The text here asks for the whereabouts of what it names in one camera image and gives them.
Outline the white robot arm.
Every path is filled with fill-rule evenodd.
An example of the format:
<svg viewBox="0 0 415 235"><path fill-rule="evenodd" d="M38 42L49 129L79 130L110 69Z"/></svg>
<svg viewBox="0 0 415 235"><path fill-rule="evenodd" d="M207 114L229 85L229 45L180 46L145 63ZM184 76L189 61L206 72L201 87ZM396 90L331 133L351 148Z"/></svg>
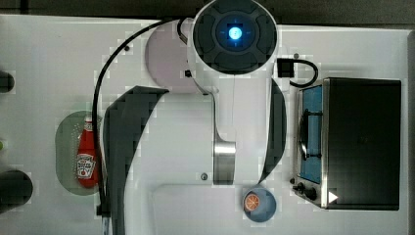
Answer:
<svg viewBox="0 0 415 235"><path fill-rule="evenodd" d="M195 93L135 86L106 109L112 235L156 235L153 195L162 186L243 185L269 175L286 140L277 51L277 23L255 0L211 0L187 37Z"/></svg>

